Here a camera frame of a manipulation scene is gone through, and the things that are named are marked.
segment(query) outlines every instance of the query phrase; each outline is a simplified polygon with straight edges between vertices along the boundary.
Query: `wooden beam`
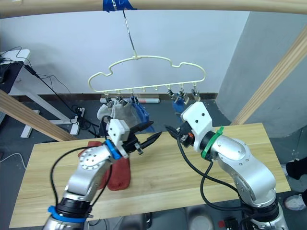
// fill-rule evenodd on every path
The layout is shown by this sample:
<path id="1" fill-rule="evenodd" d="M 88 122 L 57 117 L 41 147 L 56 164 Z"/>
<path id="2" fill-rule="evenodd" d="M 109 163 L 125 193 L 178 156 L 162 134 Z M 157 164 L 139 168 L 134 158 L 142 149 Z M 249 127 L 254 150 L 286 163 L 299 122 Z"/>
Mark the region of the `wooden beam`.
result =
<path id="1" fill-rule="evenodd" d="M 270 75 L 257 89 L 254 95 L 246 103 L 232 125 L 241 125 L 261 106 L 261 104 L 270 96 L 270 94 L 285 80 L 292 70 L 307 55 L 307 26 L 304 27 L 301 34 L 294 41 L 287 53 L 276 65 Z"/>
<path id="2" fill-rule="evenodd" d="M 0 90 L 0 111 L 57 141 L 77 140 L 77 138 L 36 114 L 3 90 Z"/>
<path id="3" fill-rule="evenodd" d="M 0 16 L 101 11 L 103 0 L 0 0 Z M 226 10 L 307 14 L 306 0 L 129 0 L 138 10 Z"/>

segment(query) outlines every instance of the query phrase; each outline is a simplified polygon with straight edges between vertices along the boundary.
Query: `green cable tie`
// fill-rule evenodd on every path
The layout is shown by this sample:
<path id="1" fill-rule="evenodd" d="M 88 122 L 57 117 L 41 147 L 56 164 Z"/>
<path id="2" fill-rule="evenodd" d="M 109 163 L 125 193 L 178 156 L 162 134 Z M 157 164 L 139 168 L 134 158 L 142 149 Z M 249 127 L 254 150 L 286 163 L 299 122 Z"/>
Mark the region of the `green cable tie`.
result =
<path id="1" fill-rule="evenodd" d="M 216 132 L 216 134 L 213 135 L 213 137 L 210 138 L 208 144 L 206 145 L 205 149 L 202 151 L 201 153 L 201 157 L 205 159 L 209 149 L 211 148 L 211 146 L 213 145 L 213 143 L 216 141 L 216 139 L 223 134 L 223 130 L 224 130 L 224 127 L 221 126 L 219 128 L 219 130 Z"/>

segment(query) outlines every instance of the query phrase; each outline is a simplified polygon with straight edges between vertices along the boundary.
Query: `red towel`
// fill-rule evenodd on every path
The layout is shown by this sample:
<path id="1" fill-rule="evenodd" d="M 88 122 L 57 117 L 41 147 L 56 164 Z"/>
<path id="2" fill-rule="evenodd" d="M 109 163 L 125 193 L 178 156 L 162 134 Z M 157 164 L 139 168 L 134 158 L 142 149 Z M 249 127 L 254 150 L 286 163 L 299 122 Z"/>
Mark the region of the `red towel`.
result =
<path id="1" fill-rule="evenodd" d="M 99 146 L 100 141 L 89 141 L 87 146 Z M 106 185 L 106 180 L 109 177 L 110 170 L 107 170 L 101 179 L 101 183 L 98 189 L 102 189 Z M 123 190 L 127 188 L 130 184 L 131 173 L 130 173 L 130 161 L 129 158 L 121 158 L 117 160 L 112 166 L 112 175 L 107 187 L 111 191 Z"/>

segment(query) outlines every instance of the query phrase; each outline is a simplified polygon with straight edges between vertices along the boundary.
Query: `clothes hanger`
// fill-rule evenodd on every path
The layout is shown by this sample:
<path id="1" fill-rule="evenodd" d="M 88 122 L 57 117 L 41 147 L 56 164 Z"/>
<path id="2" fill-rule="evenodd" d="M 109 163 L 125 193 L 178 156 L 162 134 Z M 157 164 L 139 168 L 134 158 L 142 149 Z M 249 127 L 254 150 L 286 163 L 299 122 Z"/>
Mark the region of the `clothes hanger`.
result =
<path id="1" fill-rule="evenodd" d="M 196 83 L 198 82 L 202 82 L 205 80 L 206 78 L 206 71 L 204 70 L 203 67 L 199 66 L 199 65 L 196 65 L 196 64 L 193 64 L 193 63 L 189 63 L 189 62 L 181 62 L 179 65 L 173 65 L 173 62 L 171 59 L 167 58 L 167 57 L 161 57 L 161 56 L 152 56 L 152 55 L 138 55 L 135 48 L 134 48 L 134 45 L 133 45 L 133 41 L 132 41 L 132 38 L 131 38 L 131 35 L 130 35 L 130 31 L 129 31 L 129 27 L 128 27 L 128 22 L 127 22 L 127 19 L 126 19 L 126 15 L 125 15 L 125 12 L 123 11 L 123 14 L 124 14 L 124 19 L 125 19 L 125 23 L 126 23 L 126 28 L 127 28 L 127 31 L 128 31 L 128 35 L 129 35 L 129 39 L 130 39 L 130 42 L 131 42 L 131 45 L 132 45 L 132 48 L 133 48 L 133 51 L 134 51 L 134 56 L 133 57 L 130 57 L 130 58 L 127 58 L 127 59 L 123 59 L 123 60 L 120 60 L 120 61 L 117 61 L 117 62 L 114 62 L 113 64 L 111 64 L 109 66 L 109 73 L 104 73 L 104 72 L 98 72 L 94 75 L 92 75 L 89 80 L 88 80 L 88 86 L 95 92 L 101 92 L 101 93 L 104 93 L 105 95 L 108 95 L 110 92 L 117 92 L 117 93 L 121 93 L 121 91 L 131 91 L 131 90 L 135 90 L 135 89 L 141 89 L 143 92 L 146 91 L 147 88 L 154 88 L 155 90 L 158 90 L 158 87 L 161 87 L 161 86 L 166 86 L 167 89 L 170 89 L 171 85 L 179 85 L 180 87 L 183 87 L 184 84 L 193 84 L 194 87 L 196 87 Z M 169 62 L 170 66 L 173 67 L 173 68 L 180 68 L 182 65 L 188 65 L 188 66 L 194 66 L 194 67 L 197 67 L 199 68 L 202 72 L 203 72 L 203 78 L 201 80 L 191 80 L 191 81 L 184 81 L 184 82 L 176 82 L 176 83 L 168 83 L 168 84 L 159 84 L 159 85 L 147 85 L 147 86 L 139 86 L 139 87 L 129 87 L 129 88 L 122 88 L 122 89 L 112 89 L 112 90 L 96 90 L 92 87 L 91 85 L 91 81 L 93 78 L 99 76 L 99 75 L 103 75 L 105 77 L 108 77 L 108 76 L 111 76 L 113 74 L 113 70 L 112 68 L 120 63 L 123 63 L 123 62 L 126 62 L 126 61 L 131 61 L 131 60 L 139 60 L 139 59 L 142 59 L 142 58 L 155 58 L 155 59 L 162 59 L 162 60 L 166 60 Z"/>

